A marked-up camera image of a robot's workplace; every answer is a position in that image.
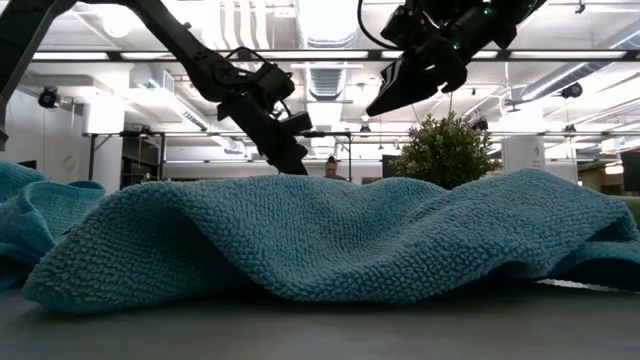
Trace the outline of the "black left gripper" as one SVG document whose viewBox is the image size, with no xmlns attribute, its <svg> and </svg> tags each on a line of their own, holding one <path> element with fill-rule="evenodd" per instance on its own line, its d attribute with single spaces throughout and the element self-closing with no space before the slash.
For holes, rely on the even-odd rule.
<svg viewBox="0 0 640 360">
<path fill-rule="evenodd" d="M 279 120 L 251 93 L 231 95 L 218 105 L 218 117 L 230 117 L 255 143 L 260 154 L 280 173 L 307 175 L 302 159 L 308 150 L 286 134 Z"/>
</svg>

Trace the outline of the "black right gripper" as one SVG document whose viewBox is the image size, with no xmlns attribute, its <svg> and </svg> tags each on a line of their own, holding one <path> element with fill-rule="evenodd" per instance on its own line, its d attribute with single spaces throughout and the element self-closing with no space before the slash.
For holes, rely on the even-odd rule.
<svg viewBox="0 0 640 360">
<path fill-rule="evenodd" d="M 500 35 L 500 0 L 406 0 L 404 15 L 402 55 L 381 71 L 369 116 L 426 100 L 440 86 L 456 90 L 473 56 Z"/>
</svg>

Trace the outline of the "blue microfiber towel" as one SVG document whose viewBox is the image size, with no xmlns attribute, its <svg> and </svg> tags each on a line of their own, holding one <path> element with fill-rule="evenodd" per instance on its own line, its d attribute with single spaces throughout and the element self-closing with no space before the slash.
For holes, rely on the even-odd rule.
<svg viewBox="0 0 640 360">
<path fill-rule="evenodd" d="M 104 200 L 23 292 L 77 314 L 251 288 L 410 303 L 487 276 L 640 291 L 640 230 L 624 202 L 530 169 L 452 190 L 409 178 L 155 182 Z"/>
</svg>

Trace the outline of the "ceiling air vent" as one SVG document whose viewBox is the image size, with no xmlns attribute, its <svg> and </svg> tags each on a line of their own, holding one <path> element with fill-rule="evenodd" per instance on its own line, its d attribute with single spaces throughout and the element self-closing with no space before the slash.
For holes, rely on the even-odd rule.
<svg viewBox="0 0 640 360">
<path fill-rule="evenodd" d="M 309 94 L 316 100 L 337 100 L 345 84 L 346 71 L 333 68 L 312 68 L 307 71 Z"/>
</svg>

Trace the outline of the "person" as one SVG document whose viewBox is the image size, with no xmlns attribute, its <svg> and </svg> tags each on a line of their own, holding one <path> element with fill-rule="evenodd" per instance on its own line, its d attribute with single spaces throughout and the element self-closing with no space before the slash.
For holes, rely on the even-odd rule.
<svg viewBox="0 0 640 360">
<path fill-rule="evenodd" d="M 324 177 L 346 181 L 346 178 L 338 174 L 338 163 L 334 156 L 330 156 L 325 163 Z"/>
</svg>

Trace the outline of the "small green potted plant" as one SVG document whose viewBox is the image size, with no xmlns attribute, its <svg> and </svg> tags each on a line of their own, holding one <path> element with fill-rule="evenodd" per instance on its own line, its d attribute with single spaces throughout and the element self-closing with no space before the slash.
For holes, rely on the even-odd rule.
<svg viewBox="0 0 640 360">
<path fill-rule="evenodd" d="M 453 189 L 498 170 L 488 154 L 489 135 L 469 118 L 451 112 L 442 118 L 428 114 L 408 132 L 409 142 L 393 161 L 397 176 L 423 180 Z"/>
</svg>

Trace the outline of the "white column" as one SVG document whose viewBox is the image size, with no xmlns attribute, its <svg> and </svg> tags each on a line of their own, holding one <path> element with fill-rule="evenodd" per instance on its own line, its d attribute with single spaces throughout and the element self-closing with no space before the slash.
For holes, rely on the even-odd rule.
<svg viewBox="0 0 640 360">
<path fill-rule="evenodd" d="M 522 169 L 544 171 L 545 146 L 542 137 L 512 136 L 501 143 L 502 168 L 505 173 Z"/>
</svg>

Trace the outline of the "white translucent table mat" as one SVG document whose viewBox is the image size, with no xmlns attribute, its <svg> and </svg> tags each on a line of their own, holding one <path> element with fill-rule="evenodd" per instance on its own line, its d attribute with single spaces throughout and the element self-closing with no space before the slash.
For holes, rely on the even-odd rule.
<svg viewBox="0 0 640 360">
<path fill-rule="evenodd" d="M 640 294 L 533 285 L 400 307 L 268 297 L 68 316 L 6 292 L 0 360 L 640 360 Z"/>
</svg>

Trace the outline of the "black background monitor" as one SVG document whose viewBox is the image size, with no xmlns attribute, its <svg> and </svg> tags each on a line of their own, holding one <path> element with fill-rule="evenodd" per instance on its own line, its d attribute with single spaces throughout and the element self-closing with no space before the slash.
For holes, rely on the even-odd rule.
<svg viewBox="0 0 640 360">
<path fill-rule="evenodd" d="M 640 192 L 640 151 L 628 151 L 621 154 L 624 190 Z"/>
</svg>

